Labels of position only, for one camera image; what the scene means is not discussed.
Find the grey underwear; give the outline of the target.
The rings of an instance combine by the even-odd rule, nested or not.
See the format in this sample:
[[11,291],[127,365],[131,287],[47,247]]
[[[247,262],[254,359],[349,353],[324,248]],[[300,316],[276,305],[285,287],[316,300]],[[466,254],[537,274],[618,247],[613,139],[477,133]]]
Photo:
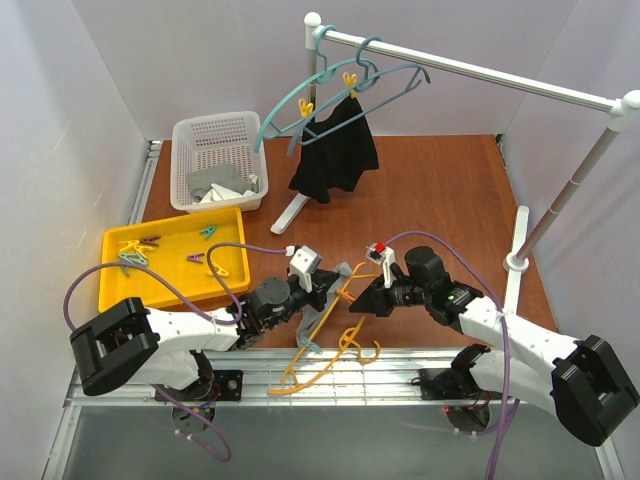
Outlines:
[[305,306],[302,310],[302,318],[296,329],[296,342],[298,347],[302,347],[298,340],[301,337],[306,337],[311,341],[315,342],[311,339],[311,334],[314,329],[319,325],[322,318],[328,313],[329,307],[333,304],[333,302],[338,298],[336,295],[336,290],[340,289],[344,286],[347,279],[349,279],[353,273],[352,268],[347,262],[342,262],[338,264],[334,268],[335,272],[338,272],[341,275],[341,278],[336,282],[336,284],[330,289],[329,302],[324,310],[320,312],[316,311],[311,306]]

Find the yellow hanger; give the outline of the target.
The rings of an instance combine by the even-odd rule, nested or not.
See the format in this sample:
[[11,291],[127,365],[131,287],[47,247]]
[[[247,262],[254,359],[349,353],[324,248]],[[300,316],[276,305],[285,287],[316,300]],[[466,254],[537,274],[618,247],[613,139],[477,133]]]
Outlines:
[[[349,287],[354,280],[373,280],[378,274],[378,268],[375,267],[372,263],[360,262],[356,264],[353,269],[353,273],[349,279],[346,280],[344,286],[340,289],[344,289],[349,291]],[[322,318],[319,325],[314,329],[311,334],[311,339],[316,342],[316,337],[322,331],[322,329],[326,326],[329,318],[333,314],[336,306],[340,303],[349,303],[348,301],[338,298],[333,302],[333,304],[329,307],[328,313]],[[308,379],[299,380],[296,372],[296,366],[300,360],[303,359],[306,353],[313,353],[311,350],[306,349],[305,347],[298,347],[296,354],[293,359],[290,361],[288,366],[285,368],[284,372],[280,377],[280,387],[269,387],[267,389],[267,393],[272,396],[284,397],[287,395],[293,395],[300,393],[312,385],[315,385],[323,376],[328,374],[334,365],[341,359],[341,357],[349,350],[353,349],[355,351],[356,357],[355,360],[361,365],[366,366],[376,362],[382,351],[382,346],[377,340],[373,340],[372,344],[374,347],[374,353],[370,357],[365,357],[363,355],[364,347],[358,341],[358,334],[362,330],[366,320],[368,319],[367,315],[362,315],[358,322],[346,328],[340,335],[338,344],[337,344],[337,353],[327,361],[326,365],[320,368],[315,374],[312,374]]]

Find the light blue clothespin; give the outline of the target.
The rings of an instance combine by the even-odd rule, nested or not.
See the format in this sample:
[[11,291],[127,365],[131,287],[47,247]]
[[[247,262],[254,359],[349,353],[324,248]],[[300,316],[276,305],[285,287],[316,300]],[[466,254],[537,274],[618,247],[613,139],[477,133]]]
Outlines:
[[310,339],[308,339],[306,337],[301,337],[298,340],[298,342],[302,347],[305,347],[306,349],[311,350],[315,354],[322,354],[323,353],[323,349],[319,345],[317,345],[315,342],[311,341]]

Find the orange clothespin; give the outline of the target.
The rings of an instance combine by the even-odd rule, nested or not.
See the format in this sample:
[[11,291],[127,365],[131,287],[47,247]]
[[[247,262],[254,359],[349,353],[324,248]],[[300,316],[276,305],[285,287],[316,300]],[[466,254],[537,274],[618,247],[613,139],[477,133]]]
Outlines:
[[344,289],[337,289],[336,290],[336,295],[339,296],[340,298],[348,301],[349,303],[353,303],[353,302],[356,301],[356,297],[352,293],[350,293],[349,291],[344,290]]

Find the grey-blue hanger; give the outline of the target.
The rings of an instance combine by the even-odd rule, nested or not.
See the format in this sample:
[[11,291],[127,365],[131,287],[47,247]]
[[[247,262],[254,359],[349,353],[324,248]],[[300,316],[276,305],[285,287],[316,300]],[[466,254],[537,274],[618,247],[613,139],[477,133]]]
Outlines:
[[[367,38],[358,37],[355,40],[355,46],[357,47],[356,55],[354,58],[343,60],[341,62],[329,65],[328,57],[320,51],[320,43],[323,40],[331,40],[338,42],[338,38],[331,37],[330,34],[338,34],[337,30],[333,25],[327,25],[323,27],[315,36],[315,40],[313,43],[314,49],[312,52],[319,58],[323,60],[324,69],[311,75],[307,78],[303,83],[301,83],[298,87],[293,89],[289,94],[287,94],[271,111],[268,115],[267,119],[262,124],[260,133],[263,134],[267,128],[273,128],[276,132],[275,137],[280,137],[284,133],[291,131],[291,140],[288,145],[287,156],[291,157],[296,144],[300,144],[301,146],[309,145],[314,143],[318,139],[322,139],[339,129],[346,127],[347,125],[359,120],[360,118],[365,117],[368,113],[371,113],[382,106],[385,106],[392,101],[404,96],[415,90],[421,83],[426,82],[427,84],[431,83],[431,79],[429,73],[424,68],[422,64],[419,63],[405,63],[396,65],[394,67],[380,70],[378,66],[370,59],[364,58],[362,56],[362,52],[364,50],[371,50],[373,48],[374,42],[380,42],[381,39],[378,36],[370,36]],[[344,72],[343,82],[345,87],[336,93],[333,97],[329,98],[324,104],[317,104],[315,97],[315,88],[318,85],[325,84],[333,79],[336,75],[336,72],[349,64],[357,64],[360,66],[362,71],[362,77],[359,77],[356,73],[350,75],[348,72]],[[369,110],[364,110],[361,113],[356,115],[352,115],[346,120],[340,121],[336,126],[329,128],[324,133],[314,133],[310,129],[310,125],[315,121],[316,117],[324,110],[333,106],[334,104],[338,104],[342,102],[346,98],[356,97],[358,93],[363,93],[371,88],[373,88],[380,78],[384,75],[394,73],[400,70],[412,70],[413,74],[410,77],[407,85],[401,90],[398,94],[389,97],[387,100],[382,101],[378,105],[371,107]],[[296,122],[291,123],[287,127],[280,128],[274,122],[276,114],[279,110],[290,100],[293,99],[294,95],[301,91],[303,88],[309,87],[312,90],[311,101],[307,102],[304,98],[301,98],[298,102],[301,119]]]

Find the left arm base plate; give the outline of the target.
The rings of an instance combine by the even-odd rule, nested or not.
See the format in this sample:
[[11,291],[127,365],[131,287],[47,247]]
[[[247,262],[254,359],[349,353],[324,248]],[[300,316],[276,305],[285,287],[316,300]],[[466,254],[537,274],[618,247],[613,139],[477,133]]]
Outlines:
[[202,377],[182,390],[168,386],[162,390],[180,402],[239,401],[243,375],[242,370],[214,370],[211,377]]

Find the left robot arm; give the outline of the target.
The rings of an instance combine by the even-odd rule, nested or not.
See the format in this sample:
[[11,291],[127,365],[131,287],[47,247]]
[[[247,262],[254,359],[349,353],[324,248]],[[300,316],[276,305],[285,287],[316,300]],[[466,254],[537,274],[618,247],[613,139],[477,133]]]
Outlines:
[[322,312],[339,278],[318,269],[309,290],[295,275],[269,278],[237,304],[202,314],[147,308],[138,297],[126,298],[70,335],[83,392],[100,396],[127,383],[180,392],[209,385],[214,374],[206,351],[247,349],[304,309]]

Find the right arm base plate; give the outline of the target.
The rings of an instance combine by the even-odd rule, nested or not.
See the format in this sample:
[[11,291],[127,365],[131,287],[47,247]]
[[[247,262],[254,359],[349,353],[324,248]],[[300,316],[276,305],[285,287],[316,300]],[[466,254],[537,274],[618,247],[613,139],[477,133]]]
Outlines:
[[417,371],[410,384],[417,387],[423,400],[476,400],[503,397],[503,382],[495,374],[488,378],[475,369],[456,370],[423,368]]

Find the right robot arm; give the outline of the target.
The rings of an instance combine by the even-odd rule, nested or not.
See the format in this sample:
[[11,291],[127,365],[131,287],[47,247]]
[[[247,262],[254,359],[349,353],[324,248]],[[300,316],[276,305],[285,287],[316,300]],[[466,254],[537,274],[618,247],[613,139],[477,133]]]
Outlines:
[[452,280],[427,246],[410,249],[404,268],[384,255],[378,247],[369,250],[383,272],[350,312],[388,317],[397,307],[422,306],[437,323],[476,340],[424,381],[428,392],[459,399],[498,392],[547,411],[593,447],[638,408],[639,393],[607,341],[575,339],[501,313],[481,291]]

